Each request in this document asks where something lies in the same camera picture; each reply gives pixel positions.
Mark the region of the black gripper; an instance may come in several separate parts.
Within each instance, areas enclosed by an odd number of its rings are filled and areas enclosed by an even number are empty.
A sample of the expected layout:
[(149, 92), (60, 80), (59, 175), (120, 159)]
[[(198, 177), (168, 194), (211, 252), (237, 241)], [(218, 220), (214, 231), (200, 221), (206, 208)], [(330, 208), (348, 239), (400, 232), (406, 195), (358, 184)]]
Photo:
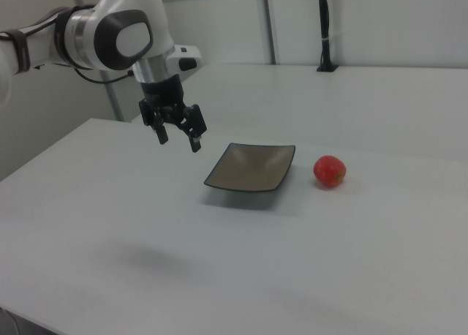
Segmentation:
[(207, 130), (198, 105), (185, 107), (184, 90), (179, 74), (157, 82), (141, 83), (144, 98), (139, 101), (143, 124), (152, 128), (161, 145), (168, 142), (164, 122), (178, 124), (178, 128), (189, 138), (191, 150), (201, 149), (200, 139)]

